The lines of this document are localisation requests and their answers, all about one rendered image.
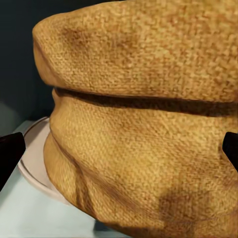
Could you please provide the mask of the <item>microwave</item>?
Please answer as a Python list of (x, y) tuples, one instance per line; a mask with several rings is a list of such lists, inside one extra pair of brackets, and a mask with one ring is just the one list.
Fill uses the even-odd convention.
[(26, 150), (0, 190), (0, 238), (132, 238), (69, 203), (49, 180), (43, 147), (55, 107), (33, 56), (33, 27), (54, 14), (123, 0), (0, 0), (0, 137)]

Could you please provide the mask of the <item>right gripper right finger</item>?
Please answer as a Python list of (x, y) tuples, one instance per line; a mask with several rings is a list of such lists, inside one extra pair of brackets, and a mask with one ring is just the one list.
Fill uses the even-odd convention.
[(228, 131), (222, 149), (238, 172), (238, 133)]

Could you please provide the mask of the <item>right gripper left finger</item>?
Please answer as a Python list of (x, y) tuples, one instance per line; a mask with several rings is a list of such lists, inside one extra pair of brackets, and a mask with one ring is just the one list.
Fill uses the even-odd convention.
[(0, 137), (0, 190), (26, 150), (21, 132)]

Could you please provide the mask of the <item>popcorn bag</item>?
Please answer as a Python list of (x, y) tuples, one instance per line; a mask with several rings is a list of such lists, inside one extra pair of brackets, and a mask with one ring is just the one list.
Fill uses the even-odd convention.
[(132, 238), (238, 238), (238, 0), (123, 0), (39, 21), (43, 156), (63, 197)]

